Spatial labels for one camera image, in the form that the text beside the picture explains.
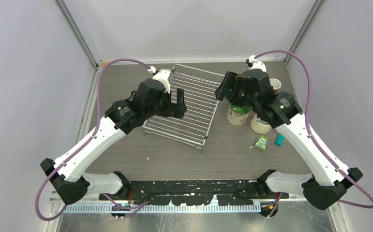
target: white wall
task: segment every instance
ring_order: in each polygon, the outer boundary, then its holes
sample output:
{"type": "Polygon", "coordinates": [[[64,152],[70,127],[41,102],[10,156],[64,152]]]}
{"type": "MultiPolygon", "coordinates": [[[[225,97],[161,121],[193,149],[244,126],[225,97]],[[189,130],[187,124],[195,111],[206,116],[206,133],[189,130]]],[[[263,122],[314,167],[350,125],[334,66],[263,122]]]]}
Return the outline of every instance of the white wall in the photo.
{"type": "MultiPolygon", "coordinates": [[[[312,126],[373,195],[373,1],[326,1],[296,53],[312,74],[312,126]]],[[[289,68],[304,104],[304,72],[294,59],[289,68]]],[[[370,203],[356,188],[345,199],[370,203]]],[[[373,231],[373,209],[343,206],[351,232],[373,231]]]]}
{"type": "Polygon", "coordinates": [[[0,232],[43,231],[40,162],[73,144],[92,75],[52,0],[0,0],[0,232]]]}
{"type": "MultiPolygon", "coordinates": [[[[69,0],[104,61],[238,60],[289,49],[313,0],[69,0]]],[[[264,56],[283,60],[284,55],[264,56]]]]}

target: robotic arm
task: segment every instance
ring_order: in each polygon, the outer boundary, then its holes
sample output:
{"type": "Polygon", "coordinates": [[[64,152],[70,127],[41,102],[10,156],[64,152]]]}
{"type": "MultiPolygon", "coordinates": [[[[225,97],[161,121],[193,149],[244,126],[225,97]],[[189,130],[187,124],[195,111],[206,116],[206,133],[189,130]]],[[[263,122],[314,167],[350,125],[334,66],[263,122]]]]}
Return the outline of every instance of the robotic arm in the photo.
{"type": "MultiPolygon", "coordinates": [[[[227,72],[222,84],[215,91],[216,98],[225,97],[233,105],[249,107],[283,135],[296,149],[312,174],[283,174],[268,170],[258,178],[261,191],[287,192],[304,196],[313,206],[325,210],[337,202],[352,186],[318,150],[306,131],[302,108],[288,92],[274,93],[265,65],[250,56],[246,60],[249,70],[242,74],[227,72]]],[[[339,169],[358,181],[362,173],[342,163],[312,130],[314,138],[327,154],[336,161],[339,169]]]]}
{"type": "Polygon", "coordinates": [[[87,194],[109,193],[117,194],[120,198],[128,194],[130,184],[122,173],[89,174],[84,171],[109,146],[134,128],[142,126],[145,120],[155,115],[183,117],[186,112],[183,89],[177,89],[177,103],[171,102],[169,80],[172,75],[171,70],[161,69],[152,79],[141,82],[137,91],[132,91],[129,98],[114,102],[101,118],[96,136],[67,164],[63,161],[92,137],[96,128],[61,157],[41,162],[46,175],[54,167],[64,165],[50,181],[65,204],[73,204],[87,194]]]}

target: blue block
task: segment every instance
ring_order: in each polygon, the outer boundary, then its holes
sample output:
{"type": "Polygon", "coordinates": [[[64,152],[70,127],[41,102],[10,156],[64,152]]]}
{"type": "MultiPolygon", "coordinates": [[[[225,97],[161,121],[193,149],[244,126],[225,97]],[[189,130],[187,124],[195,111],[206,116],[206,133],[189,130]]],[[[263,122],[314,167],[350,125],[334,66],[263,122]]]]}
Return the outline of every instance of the blue block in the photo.
{"type": "Polygon", "coordinates": [[[277,140],[276,140],[276,145],[281,146],[283,144],[283,141],[284,141],[284,136],[279,134],[279,137],[277,137],[277,140]]]}

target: wire dish rack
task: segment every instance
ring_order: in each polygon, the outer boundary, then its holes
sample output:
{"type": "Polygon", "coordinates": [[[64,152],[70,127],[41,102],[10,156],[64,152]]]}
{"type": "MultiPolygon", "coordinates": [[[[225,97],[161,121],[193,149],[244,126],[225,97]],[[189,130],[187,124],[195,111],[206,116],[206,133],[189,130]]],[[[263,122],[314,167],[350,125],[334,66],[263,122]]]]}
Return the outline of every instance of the wire dish rack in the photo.
{"type": "Polygon", "coordinates": [[[187,107],[182,119],[155,116],[145,121],[145,133],[157,134],[202,149],[208,138],[219,101],[215,89],[221,84],[221,74],[175,64],[170,80],[172,101],[176,102],[177,88],[184,89],[187,107]]]}

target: green owl toy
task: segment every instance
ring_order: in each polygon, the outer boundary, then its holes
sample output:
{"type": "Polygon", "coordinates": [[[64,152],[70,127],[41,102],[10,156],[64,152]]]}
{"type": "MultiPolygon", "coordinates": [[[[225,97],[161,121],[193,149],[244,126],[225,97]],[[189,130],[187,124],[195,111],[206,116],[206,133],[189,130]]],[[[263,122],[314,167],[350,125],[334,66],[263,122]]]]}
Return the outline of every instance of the green owl toy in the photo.
{"type": "Polygon", "coordinates": [[[261,135],[259,138],[256,139],[256,143],[254,144],[254,147],[261,151],[266,150],[266,146],[269,144],[269,139],[263,135],[261,135]]]}

